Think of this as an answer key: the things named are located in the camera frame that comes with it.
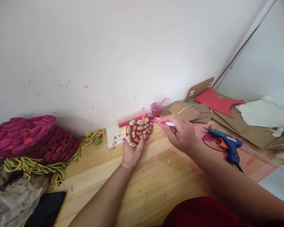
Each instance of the red sleeve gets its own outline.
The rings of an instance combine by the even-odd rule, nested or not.
[[[183,201],[166,217],[162,227],[178,226],[252,226],[230,212],[218,200],[199,197]],[[284,221],[269,221],[262,226],[284,226]]]

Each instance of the pink cup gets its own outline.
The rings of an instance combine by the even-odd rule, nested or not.
[[[151,104],[151,112],[154,117],[160,117],[163,109],[163,105],[159,102],[153,102]]]

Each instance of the yellow yarn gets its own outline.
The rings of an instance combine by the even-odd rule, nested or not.
[[[102,129],[98,129],[97,131],[94,132],[94,134],[92,134],[91,132],[88,132],[85,134],[84,137],[81,138],[81,142],[89,142],[85,145],[83,145],[80,150],[82,150],[84,147],[87,147],[89,145],[91,145],[94,142],[94,138],[99,137],[101,138],[101,140],[104,140],[104,132],[105,132],[105,128]]]
[[[48,164],[46,166],[40,164],[42,159],[34,159],[26,156],[21,157],[14,157],[14,158],[6,158],[4,161],[4,170],[6,172],[14,172],[18,170],[22,170],[23,174],[27,176],[27,180],[24,182],[24,185],[27,184],[33,174],[38,175],[51,175],[51,183],[57,183],[58,186],[61,185],[64,181],[64,178],[66,176],[65,171],[66,168],[72,164],[73,162],[81,161],[80,158],[80,151],[83,147],[89,146],[93,143],[94,138],[99,137],[101,140],[104,139],[104,132],[105,128],[97,130],[94,134],[91,134],[91,132],[88,132],[85,134],[84,137],[81,138],[81,142],[89,142],[82,147],[80,147],[77,151],[77,154],[67,162],[58,162],[54,164]]]

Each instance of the blue glue gun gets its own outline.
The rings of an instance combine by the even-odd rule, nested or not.
[[[218,130],[209,129],[209,128],[205,128],[205,129],[208,130],[209,134],[211,134],[213,137],[221,140],[221,143],[219,145],[224,147],[227,150],[228,156],[226,160],[230,164],[235,165],[241,172],[243,172],[239,165],[240,157],[237,151],[237,148],[242,147],[243,142],[241,140],[234,139],[231,135],[227,135]]]

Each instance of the smartphone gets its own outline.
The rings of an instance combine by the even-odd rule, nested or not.
[[[41,196],[39,204],[24,227],[52,227],[66,192],[54,192]]]

